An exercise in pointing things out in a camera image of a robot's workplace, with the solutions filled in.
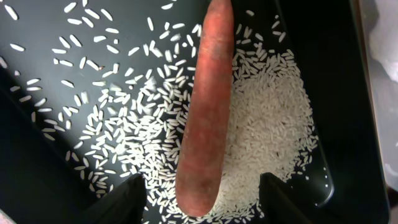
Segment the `plastic bag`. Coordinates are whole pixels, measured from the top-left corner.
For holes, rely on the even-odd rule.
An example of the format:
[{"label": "plastic bag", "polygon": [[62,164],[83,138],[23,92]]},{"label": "plastic bag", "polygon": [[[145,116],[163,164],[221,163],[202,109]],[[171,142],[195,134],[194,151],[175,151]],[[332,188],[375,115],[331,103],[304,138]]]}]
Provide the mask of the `plastic bag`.
[{"label": "plastic bag", "polygon": [[379,20],[369,35],[371,56],[398,82],[398,1],[376,0]]}]

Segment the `black plastic surface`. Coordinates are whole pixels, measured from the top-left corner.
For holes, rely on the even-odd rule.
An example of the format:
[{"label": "black plastic surface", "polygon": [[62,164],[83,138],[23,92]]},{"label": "black plastic surface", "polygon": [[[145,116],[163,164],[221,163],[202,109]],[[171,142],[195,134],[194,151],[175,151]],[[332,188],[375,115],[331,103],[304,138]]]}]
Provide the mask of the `black plastic surface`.
[{"label": "black plastic surface", "polygon": [[280,6],[335,185],[322,209],[346,223],[388,223],[380,152],[349,1],[281,0]]},{"label": "black plastic surface", "polygon": [[[111,76],[107,81],[123,86],[126,90],[127,85],[124,84],[124,81],[127,78],[123,75],[128,67],[134,67],[136,69],[134,74],[137,75],[145,73],[145,68],[162,66],[163,60],[157,60],[153,55],[148,60],[141,50],[132,57],[127,57],[127,52],[135,46],[141,47],[144,43],[149,44],[152,36],[157,38],[163,33],[165,17],[171,24],[184,21],[187,29],[181,32],[182,36],[190,33],[190,29],[203,20],[208,1],[178,1],[178,4],[174,6],[174,12],[178,12],[178,14],[161,11],[159,8],[164,2],[159,1],[123,1],[117,4],[114,1],[96,1],[92,7],[91,5],[89,7],[98,12],[101,8],[107,9],[115,17],[115,20],[110,22],[102,18],[101,22],[97,22],[92,19],[95,22],[94,29],[90,29],[85,24],[80,26],[68,24],[66,19],[82,16],[84,13],[81,12],[81,6],[70,14],[63,13],[63,7],[68,3],[69,1],[14,1],[12,6],[20,15],[19,21],[12,21],[3,7],[0,13],[0,21],[2,21],[0,23],[0,32],[2,33],[0,55],[7,60],[11,68],[7,71],[8,75],[2,71],[0,78],[2,89],[9,95],[9,88],[15,83],[25,86],[27,80],[41,78],[42,81],[39,85],[44,90],[35,93],[34,100],[36,102],[43,97],[49,98],[46,106],[54,109],[54,112],[51,113],[53,118],[56,117],[62,106],[75,104],[74,94],[88,90],[88,88],[97,88],[93,87],[91,82],[100,80],[100,74],[111,69],[113,63],[121,64],[121,72],[117,76]],[[254,32],[260,32],[267,40],[267,44],[272,46],[268,49],[276,49],[276,51],[286,48],[293,49],[302,70],[305,87],[312,101],[322,149],[314,150],[314,156],[316,155],[318,159],[307,167],[308,173],[311,173],[311,181],[305,180],[303,176],[294,177],[288,181],[287,186],[292,186],[295,194],[305,196],[302,198],[305,198],[308,206],[313,206],[311,211],[314,208],[315,211],[317,210],[315,203],[321,206],[322,203],[327,202],[319,209],[341,222],[368,223],[377,221],[378,223],[387,223],[388,208],[373,118],[350,7],[346,1],[333,3],[326,8],[321,6],[320,2],[317,4],[319,5],[314,2],[303,3],[288,0],[280,1],[280,5],[273,1],[233,1],[235,27],[238,23],[243,23],[254,29]],[[153,7],[159,10],[154,12],[152,11]],[[256,16],[248,17],[245,13],[246,9],[253,9]],[[278,11],[282,12],[280,17],[285,21],[288,31],[288,36],[282,45],[277,43],[277,39],[271,35],[270,30]],[[147,27],[147,16],[151,16],[154,21],[155,31],[153,32],[150,32]],[[121,35],[117,36],[120,40],[120,44],[117,45],[117,48],[121,50],[119,55],[111,55],[106,50],[105,45],[112,43],[114,39],[112,34],[104,31],[107,27],[117,28],[121,31]],[[60,56],[54,55],[51,48],[61,47],[58,36],[68,37],[70,34],[75,34],[81,40],[83,48],[72,47],[68,54],[62,55],[62,58],[71,60],[75,66],[68,68],[54,65],[53,57]],[[92,40],[94,35],[106,35],[108,40],[95,44]],[[199,39],[196,37],[194,41],[198,44]],[[9,43],[13,42],[27,47],[26,52],[20,53],[10,49]],[[169,43],[168,40],[157,41],[156,45],[165,49]],[[95,62],[106,68],[100,73],[87,65],[80,70],[78,62],[83,56],[93,58]],[[190,58],[190,51],[182,50],[181,58]],[[194,66],[194,64],[195,61],[191,60],[187,66]],[[12,76],[15,69],[21,71],[20,77]],[[72,81],[76,86],[75,89],[64,87],[60,83],[63,79]],[[137,89],[132,91],[133,95],[137,94]],[[47,169],[53,172],[49,175],[38,171],[40,172],[39,179],[46,182],[45,187],[30,186],[32,194],[42,192],[45,197],[20,197],[19,193],[26,189],[28,182],[19,182],[15,176],[22,177],[24,180],[28,179],[21,175],[14,175],[9,167],[18,170],[19,166],[15,161],[18,161],[19,157],[14,156],[14,160],[7,159],[9,155],[3,154],[2,147],[0,157],[7,162],[4,163],[7,166],[0,164],[0,170],[4,170],[1,178],[5,175],[8,177],[7,180],[15,179],[14,181],[5,181],[6,187],[1,186],[4,187],[4,190],[0,190],[0,198],[3,198],[3,195],[7,196],[5,197],[7,203],[0,204],[0,208],[16,222],[29,223],[29,221],[35,220],[46,223],[43,221],[43,217],[46,217],[48,213],[54,219],[69,215],[72,217],[94,203],[94,195],[89,192],[88,184],[79,180],[78,173],[65,174],[72,170],[73,166],[66,165],[68,168],[65,169],[66,163],[64,163],[63,157],[68,148],[76,144],[76,140],[86,124],[86,117],[92,111],[92,107],[99,97],[99,92],[99,90],[90,91],[90,104],[80,108],[79,115],[72,118],[73,129],[76,132],[69,132],[64,138],[56,136],[57,143],[55,145],[36,145],[34,143],[43,143],[44,140],[39,133],[30,134],[32,128],[28,122],[33,110],[32,104],[16,103],[17,107],[24,111],[24,119],[21,119],[16,112],[6,113],[8,111],[5,111],[4,117],[13,117],[13,119],[4,121],[4,125],[0,127],[3,128],[2,131],[7,132],[8,136],[14,139],[21,139],[21,133],[24,133],[26,145],[9,146],[10,151],[18,149],[29,155],[30,162],[26,163],[31,164],[30,169],[21,173],[34,174],[35,170],[41,170],[42,167],[47,166]],[[21,96],[23,96],[22,93],[12,95],[14,101],[18,101]],[[26,123],[25,125],[30,126],[30,129],[17,129],[16,126],[13,127],[15,129],[5,128],[15,124],[16,121]],[[120,184],[121,180],[113,179],[112,183]],[[15,190],[14,194],[9,194],[11,189],[19,187],[20,189]],[[45,194],[48,192],[45,190],[46,188],[56,192],[54,194],[59,195],[59,198],[56,201],[45,200],[46,197],[49,197],[48,194]],[[18,206],[20,204],[16,203],[17,200],[11,202],[12,198],[18,198],[19,202],[32,206]],[[69,206],[63,208],[54,206],[62,202]],[[46,209],[35,207],[41,203],[46,206]],[[159,215],[155,217],[151,213],[147,218],[154,223],[160,221]]]}]

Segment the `black tray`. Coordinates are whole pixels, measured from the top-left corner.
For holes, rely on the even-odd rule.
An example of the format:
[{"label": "black tray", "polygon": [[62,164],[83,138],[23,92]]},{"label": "black tray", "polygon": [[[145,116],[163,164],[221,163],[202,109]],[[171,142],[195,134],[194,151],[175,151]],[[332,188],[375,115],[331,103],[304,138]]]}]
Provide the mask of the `black tray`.
[{"label": "black tray", "polygon": [[[79,115],[72,118],[73,128],[79,131],[69,132],[62,138],[56,136],[57,142],[53,144],[46,141],[38,132],[39,129],[30,124],[33,104],[18,103],[23,94],[11,95],[9,88],[16,84],[24,85],[31,78],[41,78],[40,86],[44,90],[34,94],[34,100],[47,97],[49,100],[46,106],[58,112],[64,105],[74,105],[71,96],[94,88],[91,82],[101,79],[99,73],[87,65],[82,71],[78,68],[80,59],[88,56],[106,68],[119,62],[121,72],[108,81],[126,89],[123,71],[128,67],[136,69],[134,74],[141,74],[146,72],[140,70],[141,65],[142,68],[147,68],[151,64],[155,68],[164,63],[154,57],[149,61],[142,51],[127,57],[127,51],[136,45],[149,44],[152,39],[150,35],[158,37],[164,30],[166,21],[162,18],[166,15],[170,18],[167,22],[174,24],[184,21],[186,27],[191,28],[203,20],[208,5],[208,1],[179,1],[174,5],[178,15],[161,10],[160,13],[144,14],[143,12],[151,12],[153,7],[160,8],[165,3],[96,1],[92,2],[93,9],[99,12],[99,9],[105,8],[118,19],[114,22],[102,19],[104,21],[97,22],[95,28],[90,29],[85,24],[75,27],[67,24],[66,19],[73,17],[74,13],[81,15],[77,9],[82,10],[81,7],[76,7],[73,12],[65,14],[62,9],[68,3],[13,1],[12,6],[20,15],[18,21],[12,21],[5,11],[0,13],[0,55],[7,60],[10,68],[0,70],[0,85],[4,92],[1,99],[3,110],[0,112],[3,115],[0,177],[4,183],[0,186],[0,208],[18,223],[77,220],[81,213],[97,201],[95,195],[88,190],[88,184],[80,181],[78,172],[71,172],[73,166],[64,162],[64,155],[76,143],[70,142],[70,139],[80,136],[80,131],[86,124],[86,116],[99,97],[93,93],[99,91],[89,92],[90,105],[80,108]],[[341,223],[387,223],[389,217],[384,180],[350,4],[340,1],[325,8],[321,2],[253,0],[233,1],[233,6],[235,27],[238,23],[250,25],[276,51],[294,50],[312,102],[313,117],[321,140],[320,147],[314,150],[313,164],[307,167],[306,175],[311,177],[311,181],[306,181],[304,176],[295,176],[287,182],[283,192],[291,195],[289,198],[293,204],[305,201],[304,207],[299,207],[301,212],[320,223],[327,223],[327,217]],[[246,9],[256,13],[255,19],[247,16]],[[277,39],[271,35],[270,27],[276,14],[280,16],[288,33],[283,44],[278,44]],[[147,28],[147,16],[151,16],[155,23],[155,31],[152,33]],[[107,27],[123,31],[123,35],[118,36],[118,49],[121,53],[114,57],[109,57],[111,54],[106,50],[104,42],[94,44],[92,41],[94,35],[105,34]],[[69,34],[78,36],[84,49],[72,47],[67,58],[64,57],[74,62],[75,66],[71,69],[54,65],[51,52],[51,48],[60,46],[58,36],[67,37]],[[198,44],[199,39],[195,38],[194,41]],[[9,43],[13,42],[29,47],[29,50],[23,54],[12,50]],[[156,44],[163,47],[167,43],[169,42],[157,41]],[[182,50],[182,55],[190,58],[188,51]],[[194,60],[188,61],[187,66],[194,65]],[[15,69],[21,71],[20,77],[13,76]],[[63,87],[60,84],[63,79],[71,80],[75,89],[71,91],[60,88]],[[121,181],[117,178],[113,183],[120,184]],[[270,202],[267,211],[279,208],[273,212],[281,221],[287,222],[286,209],[292,207],[282,208],[277,205],[279,203],[278,199]],[[154,214],[152,218],[160,221]]]}]

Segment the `orange carrot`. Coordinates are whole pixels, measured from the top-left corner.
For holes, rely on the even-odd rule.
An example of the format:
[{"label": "orange carrot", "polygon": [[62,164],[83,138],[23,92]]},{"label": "orange carrot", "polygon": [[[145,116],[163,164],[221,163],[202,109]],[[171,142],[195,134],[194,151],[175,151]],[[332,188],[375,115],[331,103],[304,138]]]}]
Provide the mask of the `orange carrot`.
[{"label": "orange carrot", "polygon": [[203,24],[176,179],[178,206],[194,217],[211,210],[220,187],[231,97],[233,26],[231,0],[212,0]]}]

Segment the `carrot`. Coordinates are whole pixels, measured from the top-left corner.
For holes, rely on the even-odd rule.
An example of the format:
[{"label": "carrot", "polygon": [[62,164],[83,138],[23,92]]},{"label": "carrot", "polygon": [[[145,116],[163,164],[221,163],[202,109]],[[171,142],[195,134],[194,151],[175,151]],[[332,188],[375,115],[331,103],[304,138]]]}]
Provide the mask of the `carrot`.
[{"label": "carrot", "polygon": [[212,0],[203,24],[195,84],[177,167],[176,198],[187,215],[207,214],[221,182],[234,49],[230,0]]}]

